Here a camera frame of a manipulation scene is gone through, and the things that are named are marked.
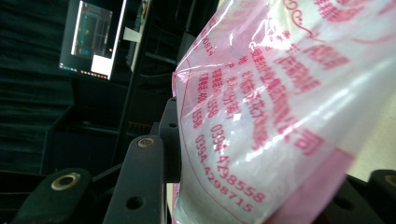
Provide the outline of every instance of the transparent plastic bag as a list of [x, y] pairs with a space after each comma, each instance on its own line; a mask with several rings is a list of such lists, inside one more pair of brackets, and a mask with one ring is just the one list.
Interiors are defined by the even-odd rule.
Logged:
[[174, 74], [178, 223], [310, 223], [396, 86], [396, 1], [225, 1]]

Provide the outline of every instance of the computer monitor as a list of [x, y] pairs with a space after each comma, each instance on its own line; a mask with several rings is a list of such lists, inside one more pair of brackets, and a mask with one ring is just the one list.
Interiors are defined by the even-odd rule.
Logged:
[[70, 0], [59, 67], [110, 79], [126, 0]]

